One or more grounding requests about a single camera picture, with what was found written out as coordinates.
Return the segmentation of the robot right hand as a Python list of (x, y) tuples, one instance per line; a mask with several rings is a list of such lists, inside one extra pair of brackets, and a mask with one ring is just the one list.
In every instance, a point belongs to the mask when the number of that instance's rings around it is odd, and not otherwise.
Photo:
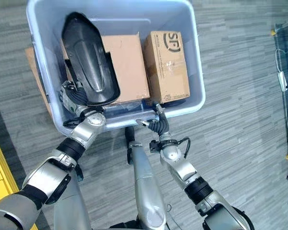
[(144, 127), (147, 127), (148, 129), (152, 130), (153, 132), (161, 136), (169, 132), (168, 120), (165, 115), (164, 108), (161, 106), (161, 104), (157, 102), (153, 102), (153, 110), (156, 112), (156, 114), (159, 117), (158, 121), (153, 121), (153, 120), (146, 121), (146, 120), (136, 119), (136, 123)]

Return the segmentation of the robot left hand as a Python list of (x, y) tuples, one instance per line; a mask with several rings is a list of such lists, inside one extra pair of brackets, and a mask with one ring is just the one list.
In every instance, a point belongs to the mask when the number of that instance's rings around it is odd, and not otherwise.
[(80, 116), (80, 113), (88, 108), (88, 99), (80, 81), (74, 83), (66, 80), (60, 87), (59, 99), (69, 112), (77, 116)]

